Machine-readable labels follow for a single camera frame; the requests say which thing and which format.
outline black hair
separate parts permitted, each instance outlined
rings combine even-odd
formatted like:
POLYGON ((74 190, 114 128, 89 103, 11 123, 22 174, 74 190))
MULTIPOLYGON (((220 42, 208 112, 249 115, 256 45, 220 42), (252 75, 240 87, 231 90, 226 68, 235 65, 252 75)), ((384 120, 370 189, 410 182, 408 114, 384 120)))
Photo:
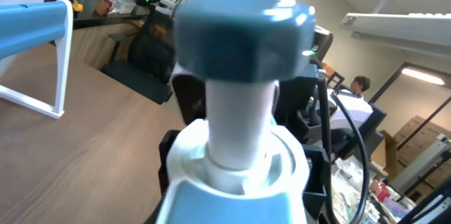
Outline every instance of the black hair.
POLYGON ((370 79, 368 79, 365 76, 357 76, 354 78, 354 81, 359 83, 359 85, 362 86, 362 92, 367 90, 369 88, 369 85, 371 84, 370 79))

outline white frame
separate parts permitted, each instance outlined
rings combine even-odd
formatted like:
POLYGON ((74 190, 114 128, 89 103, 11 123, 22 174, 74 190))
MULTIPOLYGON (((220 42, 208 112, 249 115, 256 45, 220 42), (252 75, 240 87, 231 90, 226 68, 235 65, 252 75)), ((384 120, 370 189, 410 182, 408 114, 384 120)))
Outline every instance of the white frame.
MULTIPOLYGON (((58 59, 58 78, 56 81, 55 106, 46 104, 43 101, 34 99, 20 92, 0 85, 0 98, 5 98, 14 103, 20 104, 32 110, 38 111, 52 118, 60 118, 63 113, 64 97, 66 95, 66 82, 68 77, 68 66, 70 57, 70 43, 72 41, 73 10, 69 0, 62 1, 67 8, 65 20, 65 33, 63 37, 55 39, 56 55, 58 59)), ((16 55, 12 55, 0 60, 0 75, 9 67, 16 55)))

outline ceiling light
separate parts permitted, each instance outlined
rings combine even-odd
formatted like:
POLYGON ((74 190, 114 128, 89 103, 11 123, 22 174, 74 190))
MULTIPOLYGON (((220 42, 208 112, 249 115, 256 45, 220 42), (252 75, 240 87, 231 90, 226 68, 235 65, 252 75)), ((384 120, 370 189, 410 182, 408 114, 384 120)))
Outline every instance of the ceiling light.
POLYGON ((404 75, 408 75, 410 77, 417 78, 419 80, 424 80, 424 81, 433 83, 433 84, 437 84, 437 85, 444 85, 445 84, 445 82, 442 79, 440 79, 439 77, 432 76, 432 75, 429 75, 429 74, 426 74, 426 73, 421 73, 419 71, 415 71, 415 70, 412 70, 412 69, 404 68, 404 69, 402 69, 401 73, 404 74, 404 75))

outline blue cap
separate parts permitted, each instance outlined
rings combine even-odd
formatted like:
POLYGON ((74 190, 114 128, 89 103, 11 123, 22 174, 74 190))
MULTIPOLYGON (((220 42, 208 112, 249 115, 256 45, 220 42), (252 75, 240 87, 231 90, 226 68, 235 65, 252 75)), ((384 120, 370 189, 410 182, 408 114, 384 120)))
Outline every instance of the blue cap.
POLYGON ((314 7, 295 0, 189 0, 175 12, 175 51, 202 80, 287 80, 315 26, 314 7))

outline person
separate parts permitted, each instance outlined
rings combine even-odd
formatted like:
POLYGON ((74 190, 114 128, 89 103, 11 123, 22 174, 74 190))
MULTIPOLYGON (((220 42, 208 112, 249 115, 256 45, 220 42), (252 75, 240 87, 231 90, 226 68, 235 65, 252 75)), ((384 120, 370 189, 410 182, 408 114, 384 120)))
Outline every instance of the person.
POLYGON ((363 92, 365 92, 369 88, 370 84, 371 81, 367 77, 357 76, 351 83, 351 89, 355 94, 362 97, 363 92))

